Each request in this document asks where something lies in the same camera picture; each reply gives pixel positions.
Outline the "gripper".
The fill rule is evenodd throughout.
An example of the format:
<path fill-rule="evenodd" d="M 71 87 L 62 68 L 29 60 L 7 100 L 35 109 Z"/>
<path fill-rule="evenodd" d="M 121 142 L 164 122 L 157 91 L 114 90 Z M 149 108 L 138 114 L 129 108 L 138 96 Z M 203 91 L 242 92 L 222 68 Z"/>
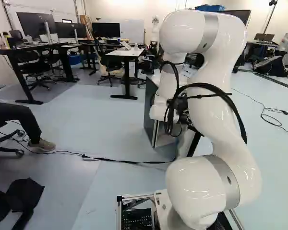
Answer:
<path fill-rule="evenodd" d="M 182 94 L 177 100 L 177 114 L 179 115 L 179 122 L 184 125 L 190 125 L 192 123 L 190 119 L 190 113 L 188 108 L 187 94 Z"/>

